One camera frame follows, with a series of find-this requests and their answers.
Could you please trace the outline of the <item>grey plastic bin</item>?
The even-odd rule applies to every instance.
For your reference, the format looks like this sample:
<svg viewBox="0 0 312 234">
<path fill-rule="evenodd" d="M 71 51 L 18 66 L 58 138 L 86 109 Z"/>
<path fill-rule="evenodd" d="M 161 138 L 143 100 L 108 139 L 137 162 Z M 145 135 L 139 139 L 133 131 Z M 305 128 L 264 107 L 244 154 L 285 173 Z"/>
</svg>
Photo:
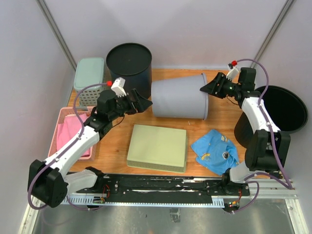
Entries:
<svg viewBox="0 0 312 234">
<path fill-rule="evenodd" d="M 204 73 L 152 82 L 152 111 L 156 117 L 206 120 L 208 94 L 200 91 L 207 84 Z"/>
</svg>

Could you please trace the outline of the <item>dark blue cylindrical bin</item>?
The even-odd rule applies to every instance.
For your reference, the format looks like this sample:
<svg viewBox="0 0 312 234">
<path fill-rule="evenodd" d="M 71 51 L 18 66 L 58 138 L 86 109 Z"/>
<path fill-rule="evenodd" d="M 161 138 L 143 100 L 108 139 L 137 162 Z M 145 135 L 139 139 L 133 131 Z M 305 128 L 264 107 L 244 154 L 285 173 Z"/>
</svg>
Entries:
<svg viewBox="0 0 312 234">
<path fill-rule="evenodd" d="M 152 85 L 152 53 L 144 45 L 138 43 L 120 44 L 109 51 L 106 65 L 113 80 L 125 79 L 124 90 L 132 89 L 144 98 L 151 96 Z"/>
</svg>

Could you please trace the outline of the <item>light green plastic basket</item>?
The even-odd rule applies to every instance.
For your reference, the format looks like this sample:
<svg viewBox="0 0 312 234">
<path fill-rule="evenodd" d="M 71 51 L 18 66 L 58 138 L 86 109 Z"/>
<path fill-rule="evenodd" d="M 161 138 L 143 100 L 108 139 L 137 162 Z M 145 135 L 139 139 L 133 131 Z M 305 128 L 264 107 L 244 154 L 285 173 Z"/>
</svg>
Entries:
<svg viewBox="0 0 312 234">
<path fill-rule="evenodd" d="M 134 125 L 127 154 L 129 167 L 184 173 L 188 139 L 183 129 Z"/>
</svg>

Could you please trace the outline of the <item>teal plastic basket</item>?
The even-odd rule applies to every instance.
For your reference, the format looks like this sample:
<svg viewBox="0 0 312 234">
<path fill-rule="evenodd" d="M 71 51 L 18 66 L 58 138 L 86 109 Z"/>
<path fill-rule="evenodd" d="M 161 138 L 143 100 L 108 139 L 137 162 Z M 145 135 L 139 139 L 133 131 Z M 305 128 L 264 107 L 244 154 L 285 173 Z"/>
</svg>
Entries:
<svg viewBox="0 0 312 234">
<path fill-rule="evenodd" d="M 78 93 L 83 88 L 104 82 L 104 59 L 101 57 L 89 57 L 81 59 L 76 68 L 74 89 Z M 86 89 L 79 95 L 81 106 L 95 106 L 99 94 L 104 90 L 103 86 L 94 86 Z"/>
</svg>

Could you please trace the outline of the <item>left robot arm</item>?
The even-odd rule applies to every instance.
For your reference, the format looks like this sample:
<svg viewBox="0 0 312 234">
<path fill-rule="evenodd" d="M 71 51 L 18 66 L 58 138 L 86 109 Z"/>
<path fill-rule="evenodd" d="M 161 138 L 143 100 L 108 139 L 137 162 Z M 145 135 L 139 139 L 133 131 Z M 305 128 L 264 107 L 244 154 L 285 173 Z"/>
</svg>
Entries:
<svg viewBox="0 0 312 234">
<path fill-rule="evenodd" d="M 27 199 L 31 208 L 35 197 L 45 206 L 55 208 L 68 195 L 89 188 L 99 193 L 104 188 L 104 174 L 93 167 L 81 172 L 68 174 L 69 169 L 92 146 L 113 128 L 113 121 L 125 115 L 143 113 L 152 101 L 142 97 L 136 89 L 129 94 L 117 96 L 112 90 L 104 90 L 97 99 L 97 105 L 90 116 L 82 122 L 81 129 L 59 151 L 44 161 L 34 160 L 29 168 Z"/>
</svg>

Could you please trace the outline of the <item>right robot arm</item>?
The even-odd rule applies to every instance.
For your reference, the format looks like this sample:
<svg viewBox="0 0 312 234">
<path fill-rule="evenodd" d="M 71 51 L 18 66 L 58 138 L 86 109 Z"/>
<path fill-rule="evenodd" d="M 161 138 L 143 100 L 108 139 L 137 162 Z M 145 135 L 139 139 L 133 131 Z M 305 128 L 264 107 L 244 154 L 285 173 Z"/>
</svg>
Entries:
<svg viewBox="0 0 312 234">
<path fill-rule="evenodd" d="M 212 81 L 200 88 L 202 92 L 217 98 L 234 97 L 253 131 L 245 160 L 224 173 L 227 179 L 221 182 L 221 190 L 226 195 L 234 194 L 238 190 L 238 183 L 245 183 L 258 175 L 272 177 L 270 173 L 275 171 L 282 173 L 285 187 L 291 187 L 283 166 L 291 137 L 281 132 L 270 117 L 262 99 L 263 94 L 254 89 L 255 77 L 254 68 L 232 67 L 227 74 L 217 73 Z"/>
</svg>

